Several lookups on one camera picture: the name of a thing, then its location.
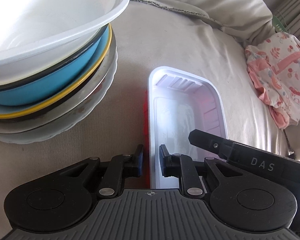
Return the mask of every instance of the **screw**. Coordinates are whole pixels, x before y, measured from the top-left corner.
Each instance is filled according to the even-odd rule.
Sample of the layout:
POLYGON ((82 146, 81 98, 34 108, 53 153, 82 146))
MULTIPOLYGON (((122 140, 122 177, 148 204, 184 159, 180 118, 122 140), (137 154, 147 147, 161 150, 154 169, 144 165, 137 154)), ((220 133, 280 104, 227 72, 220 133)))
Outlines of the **screw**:
POLYGON ((198 196, 203 193, 202 189, 200 189, 198 187, 191 187, 187 190, 187 192, 188 192, 188 194, 190 194, 192 196, 198 196))
POLYGON ((103 196, 111 196, 114 193, 114 190, 109 187, 104 187, 101 190, 99 190, 99 193, 103 196))

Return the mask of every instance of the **white bedsheet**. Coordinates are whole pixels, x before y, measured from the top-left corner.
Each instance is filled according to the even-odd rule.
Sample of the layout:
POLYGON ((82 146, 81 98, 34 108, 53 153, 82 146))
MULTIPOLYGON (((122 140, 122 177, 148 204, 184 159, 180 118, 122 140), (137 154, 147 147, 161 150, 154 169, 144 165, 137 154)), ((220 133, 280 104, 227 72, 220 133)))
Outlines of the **white bedsheet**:
POLYGON ((0 142, 0 238, 10 230, 3 201, 16 186, 90 156, 108 161, 144 143, 142 106, 147 79, 161 65, 205 77, 217 87, 230 139, 273 153, 287 152, 283 133, 257 98, 243 48, 233 37, 201 20, 138 2, 131 2, 112 26, 118 70, 94 111, 74 128, 45 142, 0 142))

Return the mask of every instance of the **green tag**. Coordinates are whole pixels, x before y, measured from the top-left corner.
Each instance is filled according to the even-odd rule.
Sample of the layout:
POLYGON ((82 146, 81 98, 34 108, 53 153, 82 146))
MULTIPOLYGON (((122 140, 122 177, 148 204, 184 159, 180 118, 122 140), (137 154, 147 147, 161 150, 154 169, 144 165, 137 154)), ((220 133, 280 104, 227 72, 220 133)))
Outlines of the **green tag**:
POLYGON ((276 16, 272 17, 272 25, 274 26, 274 29, 277 33, 278 32, 287 33, 286 28, 283 26, 283 24, 279 21, 279 19, 276 16))

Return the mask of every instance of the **white plastic tray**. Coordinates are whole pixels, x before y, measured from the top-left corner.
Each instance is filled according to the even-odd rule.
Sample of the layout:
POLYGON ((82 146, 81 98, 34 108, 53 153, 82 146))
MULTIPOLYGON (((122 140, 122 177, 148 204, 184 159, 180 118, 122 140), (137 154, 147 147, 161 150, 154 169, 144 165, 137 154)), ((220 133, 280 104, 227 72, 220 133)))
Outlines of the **white plastic tray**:
POLYGON ((188 136, 199 129, 228 138, 221 98, 207 79, 166 66, 152 71, 148 93, 151 188, 178 188, 177 178, 162 176, 159 146, 194 161, 217 157, 190 145, 188 136))

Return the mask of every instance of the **pink floral fabric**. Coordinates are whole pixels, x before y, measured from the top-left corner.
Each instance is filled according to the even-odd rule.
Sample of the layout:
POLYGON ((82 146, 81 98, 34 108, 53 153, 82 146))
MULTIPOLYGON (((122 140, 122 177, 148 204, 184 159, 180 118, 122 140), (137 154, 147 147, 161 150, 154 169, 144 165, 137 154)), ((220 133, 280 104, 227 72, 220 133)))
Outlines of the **pink floral fabric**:
POLYGON ((281 129, 300 120, 300 41, 276 33, 258 46, 245 49, 248 73, 258 97, 269 106, 281 129))

